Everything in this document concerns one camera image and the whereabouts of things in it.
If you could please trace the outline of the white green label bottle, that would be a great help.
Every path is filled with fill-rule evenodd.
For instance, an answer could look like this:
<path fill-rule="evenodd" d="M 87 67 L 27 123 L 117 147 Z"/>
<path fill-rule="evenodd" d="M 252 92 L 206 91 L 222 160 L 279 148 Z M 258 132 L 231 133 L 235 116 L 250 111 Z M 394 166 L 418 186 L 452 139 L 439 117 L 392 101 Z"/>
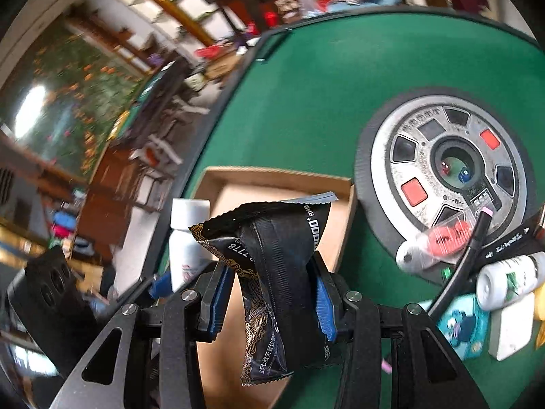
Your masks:
<path fill-rule="evenodd" d="M 519 301 L 544 283 L 544 253 L 522 255 L 486 265 L 479 271 L 476 296 L 481 309 L 493 311 Z"/>

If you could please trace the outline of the green mahjong table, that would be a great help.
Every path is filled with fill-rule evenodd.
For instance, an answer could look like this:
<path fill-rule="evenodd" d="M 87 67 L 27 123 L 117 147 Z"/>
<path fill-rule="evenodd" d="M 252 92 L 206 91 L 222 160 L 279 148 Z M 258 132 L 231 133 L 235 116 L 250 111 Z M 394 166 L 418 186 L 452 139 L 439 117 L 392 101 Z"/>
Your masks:
<path fill-rule="evenodd" d="M 495 26 L 435 12 L 370 12 L 293 29 L 264 63 L 249 67 L 219 117 L 189 181 L 212 165 L 259 166 L 351 177 L 370 117 L 415 88 L 455 88 L 484 102 L 520 138 L 544 201 L 544 53 Z M 348 284 L 387 306 L 433 297 L 438 287 L 402 274 L 358 206 L 341 265 Z M 544 370 L 533 340 L 498 362 L 488 348 L 465 365 L 490 408 L 510 408 Z M 340 367 L 287 381 L 275 408 L 333 408 Z"/>

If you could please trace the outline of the white plastic bottle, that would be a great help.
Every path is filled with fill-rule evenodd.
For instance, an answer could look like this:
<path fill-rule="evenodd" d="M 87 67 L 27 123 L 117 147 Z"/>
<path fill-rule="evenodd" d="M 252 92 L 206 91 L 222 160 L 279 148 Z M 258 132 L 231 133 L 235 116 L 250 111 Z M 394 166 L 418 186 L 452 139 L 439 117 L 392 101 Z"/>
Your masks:
<path fill-rule="evenodd" d="M 210 218 L 207 199 L 174 198 L 171 208 L 169 262 L 174 292 L 188 286 L 213 261 L 213 256 L 195 240 L 189 228 Z"/>

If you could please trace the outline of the clear bag red items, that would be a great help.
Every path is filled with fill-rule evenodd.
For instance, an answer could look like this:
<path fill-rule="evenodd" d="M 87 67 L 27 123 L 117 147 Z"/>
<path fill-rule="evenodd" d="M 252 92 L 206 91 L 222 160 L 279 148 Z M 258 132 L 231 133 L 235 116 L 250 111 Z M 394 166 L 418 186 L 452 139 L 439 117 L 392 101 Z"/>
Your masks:
<path fill-rule="evenodd" d="M 455 264 L 455 257 L 466 248 L 474 227 L 472 217 L 449 219 L 432 226 L 402 243 L 395 256 L 397 267 L 406 273 L 416 274 L 440 262 Z"/>

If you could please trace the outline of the teal cartoon tissue pack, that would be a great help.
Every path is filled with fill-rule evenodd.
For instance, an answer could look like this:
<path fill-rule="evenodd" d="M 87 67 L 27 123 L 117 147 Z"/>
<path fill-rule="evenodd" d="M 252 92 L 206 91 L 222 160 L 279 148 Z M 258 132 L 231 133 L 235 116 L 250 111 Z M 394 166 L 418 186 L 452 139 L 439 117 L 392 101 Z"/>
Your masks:
<path fill-rule="evenodd" d="M 489 312 L 474 293 L 457 297 L 442 314 L 438 329 L 461 360 L 479 357 L 487 339 Z"/>

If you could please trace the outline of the white square box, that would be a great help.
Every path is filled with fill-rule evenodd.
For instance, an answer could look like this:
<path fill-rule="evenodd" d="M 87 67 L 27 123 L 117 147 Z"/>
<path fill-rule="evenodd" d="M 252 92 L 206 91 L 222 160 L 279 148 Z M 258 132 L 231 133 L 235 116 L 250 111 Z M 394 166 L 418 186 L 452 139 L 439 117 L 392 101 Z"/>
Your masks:
<path fill-rule="evenodd" d="M 503 361 L 523 349 L 532 336 L 535 295 L 529 293 L 519 301 L 492 311 L 490 315 L 489 354 Z"/>

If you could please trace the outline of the cardboard tray box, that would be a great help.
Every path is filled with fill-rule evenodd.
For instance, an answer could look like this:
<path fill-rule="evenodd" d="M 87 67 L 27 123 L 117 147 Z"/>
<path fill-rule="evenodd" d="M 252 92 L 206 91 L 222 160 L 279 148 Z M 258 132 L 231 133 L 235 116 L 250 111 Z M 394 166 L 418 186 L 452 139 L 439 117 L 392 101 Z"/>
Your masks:
<path fill-rule="evenodd" d="M 288 378 L 326 362 L 334 326 L 317 314 L 318 268 L 336 271 L 355 210 L 351 180 L 258 167 L 211 166 L 194 198 L 210 203 L 192 227 L 236 276 L 223 328 L 199 344 L 210 408 L 271 408 Z"/>

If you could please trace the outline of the black snack packet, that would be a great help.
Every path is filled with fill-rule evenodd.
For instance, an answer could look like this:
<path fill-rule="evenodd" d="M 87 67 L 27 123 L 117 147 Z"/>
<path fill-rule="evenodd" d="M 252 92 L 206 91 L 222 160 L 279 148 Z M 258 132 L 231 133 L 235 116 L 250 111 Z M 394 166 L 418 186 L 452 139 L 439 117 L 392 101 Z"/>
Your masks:
<path fill-rule="evenodd" d="M 189 228 L 195 240 L 237 277 L 245 309 L 245 386 L 283 379 L 330 356 L 317 314 L 312 258 L 332 192 L 245 203 Z"/>

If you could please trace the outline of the black pen tube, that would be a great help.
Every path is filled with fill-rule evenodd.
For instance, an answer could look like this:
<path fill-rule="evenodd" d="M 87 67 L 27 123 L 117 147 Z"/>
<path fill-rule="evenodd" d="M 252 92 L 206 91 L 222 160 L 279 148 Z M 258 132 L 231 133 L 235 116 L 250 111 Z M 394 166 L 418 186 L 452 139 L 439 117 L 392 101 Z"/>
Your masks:
<path fill-rule="evenodd" d="M 453 300 L 457 298 L 466 286 L 470 271 L 486 240 L 493 215 L 494 212 L 489 207 L 483 207 L 479 211 L 472 234 L 461 257 L 457 261 L 454 273 L 428 309 L 428 315 L 434 323 L 437 323 L 441 319 Z"/>

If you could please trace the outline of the round mahjong table control panel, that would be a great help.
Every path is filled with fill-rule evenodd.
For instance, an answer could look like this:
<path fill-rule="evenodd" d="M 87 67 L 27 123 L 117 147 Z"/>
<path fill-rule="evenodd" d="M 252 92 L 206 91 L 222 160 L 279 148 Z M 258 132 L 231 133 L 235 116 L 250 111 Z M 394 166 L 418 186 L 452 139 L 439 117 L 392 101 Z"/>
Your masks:
<path fill-rule="evenodd" d="M 370 229 L 399 266 L 414 258 L 407 241 L 436 225 L 494 211 L 490 243 L 537 208 L 528 152 L 486 104 L 451 88 L 409 91 L 364 126 L 355 186 Z"/>

